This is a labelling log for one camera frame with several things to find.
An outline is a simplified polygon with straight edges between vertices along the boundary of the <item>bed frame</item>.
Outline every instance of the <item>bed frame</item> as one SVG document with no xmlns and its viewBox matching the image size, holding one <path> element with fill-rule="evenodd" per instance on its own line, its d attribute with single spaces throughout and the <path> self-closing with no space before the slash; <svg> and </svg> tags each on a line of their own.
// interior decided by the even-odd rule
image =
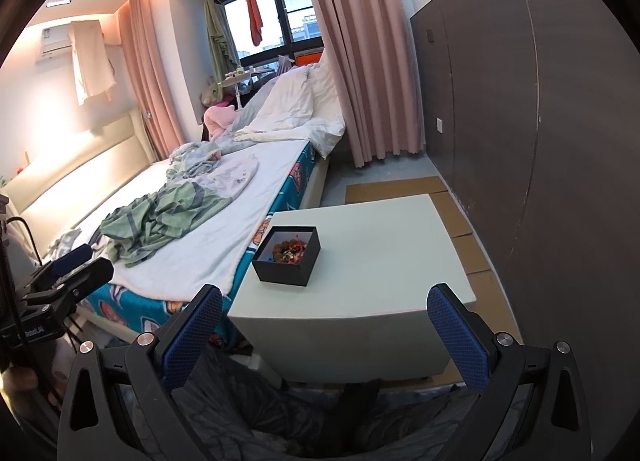
<svg viewBox="0 0 640 461">
<path fill-rule="evenodd" d="M 82 222 L 114 192 L 158 161 L 138 109 L 106 126 L 76 134 L 39 155 L 1 191 L 9 210 L 28 222 L 40 255 L 63 231 Z M 328 160 L 319 160 L 300 208 L 320 206 Z M 28 237 L 21 226 L 25 242 Z M 88 320 L 127 342 L 138 333 L 78 307 Z"/>
</svg>

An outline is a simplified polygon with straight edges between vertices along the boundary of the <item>dark pants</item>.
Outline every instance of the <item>dark pants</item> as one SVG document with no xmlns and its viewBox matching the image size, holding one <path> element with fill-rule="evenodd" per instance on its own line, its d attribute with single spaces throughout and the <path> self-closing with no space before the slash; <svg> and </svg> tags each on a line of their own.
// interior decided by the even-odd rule
<svg viewBox="0 0 640 461">
<path fill-rule="evenodd" d="M 312 449 L 325 418 L 322 408 L 275 389 L 259 374 L 210 345 L 185 386 L 173 391 L 172 396 L 218 461 L 296 459 L 275 451 L 252 430 Z M 370 415 L 354 435 L 354 448 L 364 453 L 346 459 L 431 460 L 476 397 L 476 393 L 462 389 L 393 412 Z M 139 409 L 134 409 L 133 417 L 148 454 L 163 459 Z"/>
</svg>

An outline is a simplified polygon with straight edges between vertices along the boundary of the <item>black window frame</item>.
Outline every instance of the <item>black window frame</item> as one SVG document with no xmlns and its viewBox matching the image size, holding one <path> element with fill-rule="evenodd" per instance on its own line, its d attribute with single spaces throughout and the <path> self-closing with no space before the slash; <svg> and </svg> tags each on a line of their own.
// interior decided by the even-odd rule
<svg viewBox="0 0 640 461">
<path fill-rule="evenodd" d="M 232 3 L 237 0 L 216 1 L 225 6 L 226 4 Z M 274 60 L 277 60 L 281 55 L 288 56 L 289 58 L 295 58 L 296 54 L 305 53 L 309 50 L 321 50 L 322 48 L 324 48 L 322 37 L 293 41 L 291 37 L 291 26 L 289 25 L 288 16 L 290 12 L 287 12 L 285 8 L 284 0 L 275 0 L 275 3 L 276 11 L 278 12 L 278 21 L 280 22 L 280 29 L 282 30 L 282 40 L 284 43 L 282 46 L 279 46 L 277 48 L 271 48 L 270 50 L 260 51 L 260 53 L 242 57 L 240 59 L 240 64 L 243 67 L 256 66 L 265 62 L 273 62 Z"/>
</svg>

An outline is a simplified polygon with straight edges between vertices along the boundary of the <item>recessed light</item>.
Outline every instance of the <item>recessed light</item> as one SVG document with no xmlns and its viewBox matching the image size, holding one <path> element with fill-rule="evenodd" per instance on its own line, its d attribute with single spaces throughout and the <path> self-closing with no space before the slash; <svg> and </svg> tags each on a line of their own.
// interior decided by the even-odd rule
<svg viewBox="0 0 640 461">
<path fill-rule="evenodd" d="M 69 4 L 71 0 L 59 0 L 59 1 L 49 1 L 47 3 L 47 8 L 51 8 L 52 6 L 61 6 L 62 4 Z"/>
</svg>

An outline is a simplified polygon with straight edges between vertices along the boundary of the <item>beige headboard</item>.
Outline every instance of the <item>beige headboard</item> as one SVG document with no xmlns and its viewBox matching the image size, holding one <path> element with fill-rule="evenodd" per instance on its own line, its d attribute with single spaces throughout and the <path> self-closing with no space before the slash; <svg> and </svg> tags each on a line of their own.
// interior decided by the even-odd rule
<svg viewBox="0 0 640 461">
<path fill-rule="evenodd" d="M 2 193 L 28 222 L 38 252 L 155 161 L 140 111 L 43 152 Z"/>
</svg>

